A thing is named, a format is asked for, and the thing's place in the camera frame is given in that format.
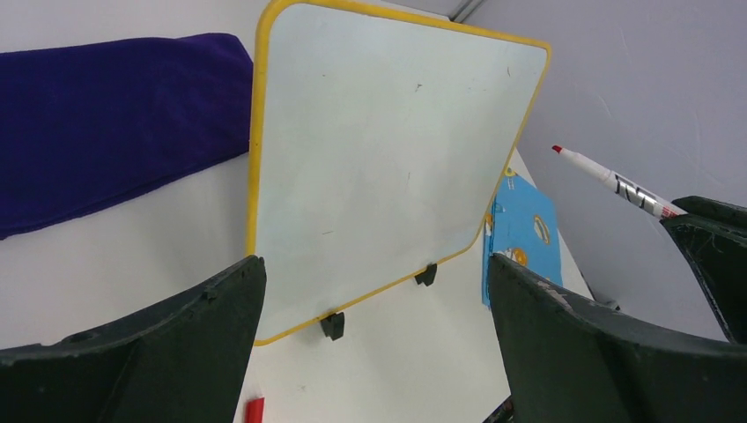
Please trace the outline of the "red capped whiteboard marker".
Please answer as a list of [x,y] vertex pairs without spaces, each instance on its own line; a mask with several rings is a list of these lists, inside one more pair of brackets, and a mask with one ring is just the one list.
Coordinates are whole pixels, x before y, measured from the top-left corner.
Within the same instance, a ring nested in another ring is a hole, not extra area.
[[581,171],[598,180],[604,187],[612,190],[627,203],[657,219],[670,219],[687,214],[687,211],[681,207],[659,197],[649,189],[643,188],[631,179],[600,165],[583,154],[559,145],[554,145],[552,150]]

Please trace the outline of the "red marker cap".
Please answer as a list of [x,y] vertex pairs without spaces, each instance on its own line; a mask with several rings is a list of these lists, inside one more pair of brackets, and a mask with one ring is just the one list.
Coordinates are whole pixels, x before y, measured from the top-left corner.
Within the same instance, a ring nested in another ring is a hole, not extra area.
[[244,423],[263,423],[264,415],[264,397],[257,397],[248,400],[244,406]]

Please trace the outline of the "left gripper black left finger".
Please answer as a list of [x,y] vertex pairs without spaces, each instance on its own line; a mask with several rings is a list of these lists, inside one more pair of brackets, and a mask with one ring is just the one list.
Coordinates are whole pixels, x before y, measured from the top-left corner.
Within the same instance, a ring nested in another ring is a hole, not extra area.
[[2,350],[2,421],[232,421],[266,282],[265,262],[249,256],[56,344]]

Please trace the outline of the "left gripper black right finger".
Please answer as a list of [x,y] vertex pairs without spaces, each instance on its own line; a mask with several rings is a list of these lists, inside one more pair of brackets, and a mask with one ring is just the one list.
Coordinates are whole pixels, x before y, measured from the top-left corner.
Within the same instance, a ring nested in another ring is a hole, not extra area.
[[746,349],[669,330],[489,260],[516,422],[743,422]]

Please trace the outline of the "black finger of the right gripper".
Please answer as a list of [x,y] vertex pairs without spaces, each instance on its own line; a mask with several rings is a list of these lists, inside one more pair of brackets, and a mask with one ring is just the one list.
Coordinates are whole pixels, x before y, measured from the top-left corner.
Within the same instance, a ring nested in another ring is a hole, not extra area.
[[681,197],[685,214],[662,226],[689,264],[725,338],[746,343],[746,208]]

